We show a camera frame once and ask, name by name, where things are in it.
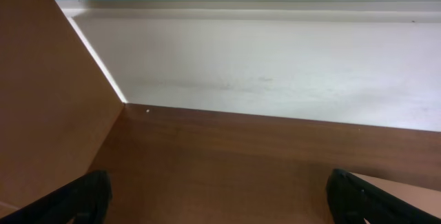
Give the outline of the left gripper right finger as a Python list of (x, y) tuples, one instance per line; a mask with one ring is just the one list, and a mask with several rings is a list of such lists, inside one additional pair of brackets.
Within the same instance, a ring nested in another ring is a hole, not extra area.
[(326, 191), (336, 224), (440, 224), (440, 218), (345, 170), (332, 171)]

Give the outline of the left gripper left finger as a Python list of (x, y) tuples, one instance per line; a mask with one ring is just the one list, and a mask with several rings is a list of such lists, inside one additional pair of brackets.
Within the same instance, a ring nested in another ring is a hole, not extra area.
[(1, 218), (1, 224), (103, 224), (112, 187), (105, 170), (95, 170)]

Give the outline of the brown cardboard box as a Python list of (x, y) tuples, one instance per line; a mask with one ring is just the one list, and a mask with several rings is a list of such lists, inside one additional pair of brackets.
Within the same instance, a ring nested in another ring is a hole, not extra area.
[(1, 215), (84, 175), (123, 109), (55, 0), (1, 0)]

